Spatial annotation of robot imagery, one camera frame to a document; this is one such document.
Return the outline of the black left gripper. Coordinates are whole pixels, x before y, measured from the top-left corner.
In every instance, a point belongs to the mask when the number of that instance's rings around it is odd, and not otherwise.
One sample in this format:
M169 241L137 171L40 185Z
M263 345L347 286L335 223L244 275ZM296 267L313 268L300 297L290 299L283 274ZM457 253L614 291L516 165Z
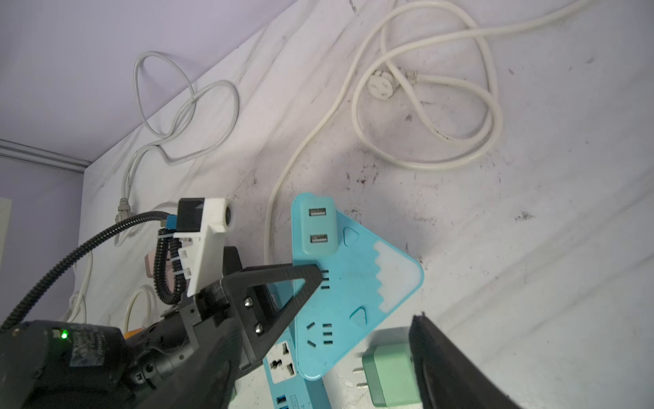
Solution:
M131 408L225 408L323 283L315 264L245 268L227 246L221 287L184 298L127 342Z

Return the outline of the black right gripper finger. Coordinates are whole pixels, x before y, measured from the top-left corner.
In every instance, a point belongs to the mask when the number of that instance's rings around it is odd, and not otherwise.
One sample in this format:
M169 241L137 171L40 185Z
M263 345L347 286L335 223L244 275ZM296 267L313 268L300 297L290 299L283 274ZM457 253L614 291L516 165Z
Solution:
M516 408L518 405L441 332L426 315L409 331L417 386L425 408Z

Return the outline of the light green charger plug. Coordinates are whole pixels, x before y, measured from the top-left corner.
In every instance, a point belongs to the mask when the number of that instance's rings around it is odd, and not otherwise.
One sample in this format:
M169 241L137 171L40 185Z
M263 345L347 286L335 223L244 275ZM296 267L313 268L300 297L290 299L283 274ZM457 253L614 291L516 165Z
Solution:
M398 408L422 403L408 327L373 332L368 348L358 358L360 363L353 374L361 379L357 387L368 391L373 407Z

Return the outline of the teal triangular power strip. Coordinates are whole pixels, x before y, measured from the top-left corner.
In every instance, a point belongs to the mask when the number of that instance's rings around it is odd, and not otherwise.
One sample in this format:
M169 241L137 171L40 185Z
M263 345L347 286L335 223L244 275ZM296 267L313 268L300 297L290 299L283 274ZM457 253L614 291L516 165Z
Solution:
M417 260L338 209L337 251L308 257L301 248L300 204L309 195L300 194L292 202L291 244L294 265L315 264L324 276L294 320L299 374L314 381L414 294L424 272Z

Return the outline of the pink usb charger plug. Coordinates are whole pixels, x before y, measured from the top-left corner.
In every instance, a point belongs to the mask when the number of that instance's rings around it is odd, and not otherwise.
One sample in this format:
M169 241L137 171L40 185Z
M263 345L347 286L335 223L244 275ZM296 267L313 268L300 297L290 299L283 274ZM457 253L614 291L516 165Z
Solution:
M155 250L152 250L151 252L148 252L148 254L145 255L146 277L148 277L149 279L153 278L153 266L154 266L155 256L156 256Z

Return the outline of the teal rectangular power strip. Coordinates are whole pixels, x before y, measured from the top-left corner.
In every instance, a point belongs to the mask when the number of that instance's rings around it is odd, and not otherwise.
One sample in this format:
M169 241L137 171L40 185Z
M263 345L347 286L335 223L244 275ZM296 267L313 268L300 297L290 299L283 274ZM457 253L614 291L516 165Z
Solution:
M274 408L331 408L324 382L299 374L294 331L293 320L263 361Z

